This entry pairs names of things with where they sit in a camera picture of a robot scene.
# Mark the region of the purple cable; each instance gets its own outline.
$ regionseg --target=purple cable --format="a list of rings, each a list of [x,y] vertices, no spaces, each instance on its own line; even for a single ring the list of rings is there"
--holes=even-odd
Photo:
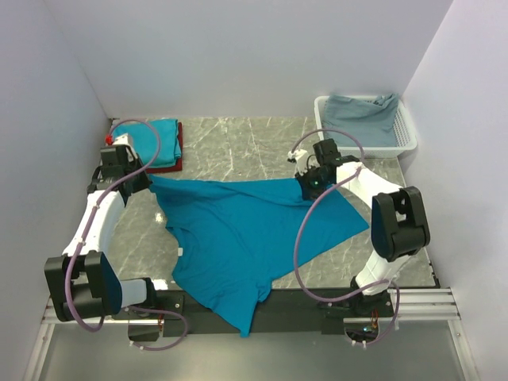
[[[148,308],[141,308],[141,307],[136,307],[136,306],[130,306],[129,307],[131,310],[133,311],[137,311],[137,312],[148,312],[148,313],[152,313],[152,314],[164,314],[164,315],[171,315],[171,316],[176,316],[177,318],[179,318],[181,321],[183,321],[183,325],[184,325],[184,328],[183,328],[183,333],[182,335],[176,339],[175,341],[173,341],[171,344],[168,344],[168,345],[165,345],[163,347],[146,347],[144,345],[141,345],[140,343],[136,343],[136,342],[133,342],[133,345],[138,347],[139,349],[141,350],[144,350],[144,351],[152,351],[152,352],[158,352],[158,351],[164,351],[166,349],[169,349],[169,348],[173,348],[174,346],[176,346],[177,344],[180,343],[180,341],[183,340],[183,338],[187,335],[187,333],[189,332],[189,323],[187,323],[187,319],[183,317],[183,315],[177,313],[177,312],[172,312],[172,311],[164,311],[164,310],[150,310]]]
[[[156,148],[156,151],[155,153],[153,154],[153,157],[150,159],[150,161],[148,161],[143,167],[135,170],[134,172],[132,173],[129,173],[128,175],[125,175],[124,177],[118,179],[117,181],[115,181],[114,183],[112,183],[109,187],[106,188],[106,190],[104,190],[104,192],[102,192],[102,194],[97,198],[97,202],[96,202],[96,205],[92,208],[92,211],[90,213],[90,216],[88,217],[88,221],[87,221],[87,224],[85,225],[85,229],[83,230],[83,233],[81,235],[81,242],[78,243],[76,245],[76,250],[74,251],[74,254],[72,255],[72,258],[71,258],[71,261],[69,262],[69,265],[67,267],[67,271],[65,273],[65,298],[66,298],[66,301],[67,301],[67,305],[69,307],[69,310],[71,311],[71,315],[72,317],[76,320],[76,322],[84,329],[86,329],[87,331],[89,332],[97,332],[100,330],[100,328],[102,327],[102,324],[104,323],[104,317],[102,316],[101,317],[101,320],[100,322],[94,327],[94,326],[91,326],[91,325],[88,325],[80,316],[79,316],[79,313],[78,313],[78,310],[76,309],[73,301],[72,301],[72,292],[71,292],[71,275],[72,275],[72,270],[74,269],[74,266],[75,266],[75,263],[76,263],[76,260],[78,259],[78,256],[81,252],[81,249],[83,248],[83,242],[86,241],[87,239],[87,236],[88,236],[88,233],[90,232],[90,228],[92,226],[92,223],[94,221],[94,218],[95,218],[95,215],[97,214],[97,210],[98,208],[100,207],[101,205],[101,202],[104,200],[104,198],[106,198],[106,196],[114,189],[116,188],[118,185],[120,185],[121,183],[123,183],[124,181],[128,180],[128,179],[131,179],[132,177],[136,176],[136,175],[139,175],[142,171],[144,171],[145,169],[147,169],[148,167],[150,167],[150,165],[152,165],[152,163],[155,161],[155,159],[157,158],[157,156],[159,155],[159,152],[160,152],[160,136],[159,136],[159,133],[157,132],[157,130],[149,123],[145,122],[145,121],[140,121],[138,119],[125,119],[124,121],[119,121],[116,125],[113,125],[110,129],[110,132],[109,134],[113,133],[113,131],[119,126],[119,125],[123,125],[125,123],[128,123],[128,122],[136,122],[136,123],[141,123],[143,125],[146,125],[149,129],[152,130],[152,132],[155,134],[156,136],[156,139],[157,139],[157,148]],[[170,347],[173,347],[175,345],[177,345],[184,337],[185,335],[187,334],[187,330],[188,330],[188,324],[187,324],[187,320],[185,319],[184,316],[180,315],[180,314],[177,314],[175,312],[171,312],[171,311],[162,311],[162,310],[149,310],[149,309],[141,309],[139,307],[134,307],[134,306],[130,306],[129,308],[133,309],[133,310],[143,310],[143,312],[153,312],[153,313],[157,313],[157,314],[170,314],[170,315],[174,315],[178,318],[180,318],[182,321],[183,321],[183,324],[185,325],[185,330],[182,334],[182,336],[173,344],[171,344],[171,346],[167,346],[167,347],[162,347],[162,348],[170,348]],[[158,349],[158,348],[154,348],[154,349],[148,349],[148,347],[144,347],[146,350],[162,350],[162,349]]]
[[[331,132],[331,133],[339,133],[341,135],[344,135],[346,137],[348,137],[349,139],[353,140],[356,144],[356,146],[360,149],[360,161],[362,163],[364,163],[365,161],[365,151],[364,151],[364,148],[362,147],[361,143],[351,134],[349,133],[346,133],[345,131],[340,131],[339,129],[315,129],[314,131],[311,131],[309,133],[306,133],[305,135],[303,135],[293,146],[293,148],[291,149],[291,152],[294,152],[294,150],[300,145],[300,143],[306,139],[307,137],[309,137],[310,135],[312,134],[315,134],[315,133],[319,133],[319,132],[322,132],[322,131],[328,131],[328,132]],[[296,236],[296,241],[294,242],[294,251],[293,251],[293,267],[294,267],[294,275],[296,277],[296,280],[298,281],[298,284],[300,285],[300,287],[302,288],[302,291],[304,293],[306,293],[308,296],[310,296],[312,299],[315,299],[319,302],[328,302],[328,303],[334,303],[334,302],[342,302],[346,299],[349,299],[355,295],[358,295],[359,293],[361,293],[362,291],[365,291],[367,290],[368,288],[371,288],[373,286],[378,286],[379,284],[384,284],[384,283],[392,283],[390,280],[388,279],[382,279],[382,280],[378,280],[376,282],[373,282],[373,283],[369,283],[368,285],[366,286],[363,286],[363,287],[360,287],[358,290],[354,290],[352,292],[349,292],[348,294],[346,295],[342,295],[342,296],[339,296],[339,297],[336,297],[336,298],[323,298],[321,296],[318,296],[316,294],[314,294],[313,292],[311,292],[306,286],[305,284],[303,283],[302,281],[302,277],[300,276],[300,271],[298,269],[298,249],[299,249],[299,246],[300,246],[300,240],[302,239],[302,234],[303,234],[303,230],[304,228],[306,227],[307,225],[307,222],[309,221],[309,218],[310,218],[310,215],[312,214],[312,212],[316,209],[316,207],[319,205],[319,202],[321,202],[321,200],[326,197],[328,194],[334,192],[335,190],[337,190],[339,187],[342,187],[344,184],[346,184],[348,181],[350,180],[353,180],[355,177],[357,177],[359,174],[360,174],[360,171],[361,171],[362,167],[359,166],[355,173],[351,176],[349,176],[347,179],[344,179],[344,180],[341,180],[339,183],[335,184],[333,187],[330,187],[329,189],[327,189],[325,192],[323,192],[322,194],[320,194],[320,196],[318,198],[316,198],[316,200],[312,203],[312,205],[310,206],[309,210],[307,210],[307,213],[305,215],[305,217],[303,218],[303,221],[302,221],[302,224],[300,225],[300,229],[298,230],[298,234]],[[395,320],[397,318],[397,314],[398,314],[398,305],[400,303],[400,291],[398,289],[398,286],[395,285],[395,288],[397,290],[397,303],[396,303],[396,306],[395,306],[395,312],[394,312],[394,317],[387,329],[387,331],[383,332],[381,335],[378,336],[378,338],[376,338],[375,340],[373,340],[371,343],[374,343],[374,342],[377,342],[379,340],[381,340],[383,337],[386,336],[387,332],[389,332],[391,330],[391,327],[395,324]]]

